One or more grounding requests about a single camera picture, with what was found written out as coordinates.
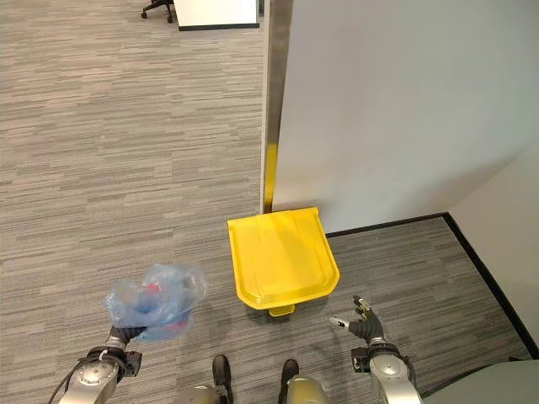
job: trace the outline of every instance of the black cable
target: black cable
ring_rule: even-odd
[[[100,354],[101,353],[95,353],[93,355],[87,356],[86,358],[80,358],[78,360],[78,364],[76,364],[73,367],[73,369],[71,369],[69,371],[69,373],[67,373],[66,377],[64,377],[61,380],[61,382],[56,386],[56,389],[53,391],[53,393],[51,395],[51,398],[49,399],[47,404],[51,404],[53,402],[54,397],[56,396],[56,394],[58,394],[58,391],[60,391],[61,387],[64,384],[65,384],[65,389],[64,389],[64,394],[65,394],[67,392],[67,390],[69,389],[69,383],[71,381],[71,378],[72,378],[73,374],[77,371],[77,369],[80,368],[81,366],[83,366],[84,364],[89,364],[90,362],[95,362],[95,361],[99,360],[99,355]],[[127,372],[127,364],[123,360],[116,358],[114,355],[109,355],[109,354],[105,353],[102,356],[102,360],[107,361],[107,362],[113,362],[113,363],[117,364],[119,368],[121,368],[123,370],[123,373]]]
[[[410,362],[410,358],[408,356],[405,356],[403,358],[403,361],[404,361],[404,364],[406,364],[408,366],[408,370],[410,371],[410,375],[409,375],[408,379],[410,380],[410,382],[414,385],[414,387],[417,390],[417,388],[418,388],[417,384],[416,384],[417,375],[415,374],[415,368],[412,365],[412,362]]]
[[[54,397],[56,397],[56,394],[58,394],[58,391],[60,391],[60,389],[61,389],[61,387],[63,386],[64,383],[68,382],[71,379],[71,377],[73,376],[73,373],[75,373],[78,368],[80,368],[81,366],[83,366],[84,364],[86,364],[88,362],[90,362],[90,361],[80,360],[80,362],[78,364],[73,366],[73,369],[71,369],[69,371],[69,373],[66,375],[66,377],[64,377],[61,380],[61,382],[56,386],[56,389],[54,389],[54,391],[52,392],[51,398],[49,398],[49,402],[47,402],[47,404],[52,403],[52,401],[54,400]]]

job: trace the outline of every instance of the blue plastic bag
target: blue plastic bag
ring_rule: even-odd
[[[156,263],[141,284],[117,281],[104,305],[115,327],[147,327],[140,340],[168,339],[189,328],[191,311],[206,289],[199,269]]]

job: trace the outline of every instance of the office chair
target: office chair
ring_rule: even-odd
[[[172,23],[172,13],[170,12],[170,4],[174,5],[174,0],[152,0],[152,4],[150,4],[149,6],[144,7],[142,9],[141,17],[143,17],[144,19],[147,19],[148,16],[146,14],[146,11],[151,10],[152,8],[157,8],[159,6],[167,6],[167,10],[168,10],[167,21],[168,21],[169,24],[171,24]]]

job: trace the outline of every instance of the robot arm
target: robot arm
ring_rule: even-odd
[[[415,371],[408,358],[401,356],[398,348],[388,343],[380,320],[368,303],[354,296],[358,322],[347,322],[330,317],[329,321],[365,339],[366,348],[352,349],[352,364],[356,372],[370,372],[379,402],[387,404],[417,404],[421,397],[415,389]]]
[[[90,349],[86,358],[64,378],[54,396],[66,383],[66,392],[59,404],[103,404],[115,392],[116,384],[124,377],[134,377],[141,367],[142,354],[126,352],[129,341],[143,332],[145,327],[114,328],[103,346]]]

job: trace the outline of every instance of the baseboard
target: baseboard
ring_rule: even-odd
[[[446,214],[445,212],[434,213],[433,215],[412,217],[410,219],[404,219],[401,221],[388,221],[386,223],[380,223],[379,225],[363,226],[363,227],[356,227],[354,229],[349,229],[349,230],[334,231],[331,233],[327,233],[326,237],[330,238],[330,237],[346,236],[347,234],[354,234],[354,233],[361,233],[363,231],[383,229],[384,227],[406,225],[408,223],[414,223],[416,221],[427,221],[428,219],[434,219],[436,217],[443,217],[443,215],[445,214]]]
[[[259,28],[259,23],[249,24],[213,24],[213,25],[185,25],[179,26],[180,31],[200,31],[205,29],[235,29],[235,28]]]
[[[444,219],[444,221],[449,226],[449,228],[455,235],[456,239],[458,240],[458,242],[461,244],[462,248],[466,252],[467,256],[472,260],[473,265],[475,266],[476,270],[479,272],[479,274],[483,278],[483,281],[485,282],[485,284],[487,284],[488,288],[494,295],[494,298],[496,298],[496,300],[498,301],[498,304],[500,305],[505,315],[509,318],[511,324],[513,325],[513,328],[515,329],[520,339],[522,340],[522,342],[528,349],[530,356],[533,359],[539,359],[539,348],[537,347],[535,341],[531,337],[528,330],[526,330],[524,323],[516,314],[515,309],[510,304],[504,292],[499,287],[498,282],[496,282],[496,279],[494,279],[490,271],[488,271],[488,268],[485,266],[484,262],[481,261],[481,258],[477,255],[477,253],[473,249],[470,242],[464,237],[464,235],[461,232],[461,229],[459,228],[459,226],[457,225],[457,223],[455,222],[455,220],[453,219],[453,217],[451,216],[449,212],[413,217],[410,219],[404,219],[402,221],[389,221],[386,223],[381,223],[379,225],[356,227],[354,229],[349,229],[349,230],[334,231],[331,233],[327,233],[326,237],[331,238],[331,237],[346,236],[349,234],[361,233],[363,231],[383,229],[385,227],[391,227],[391,226],[406,225],[408,223],[414,223],[417,221],[427,221],[428,219],[434,219],[437,217],[441,217]]]

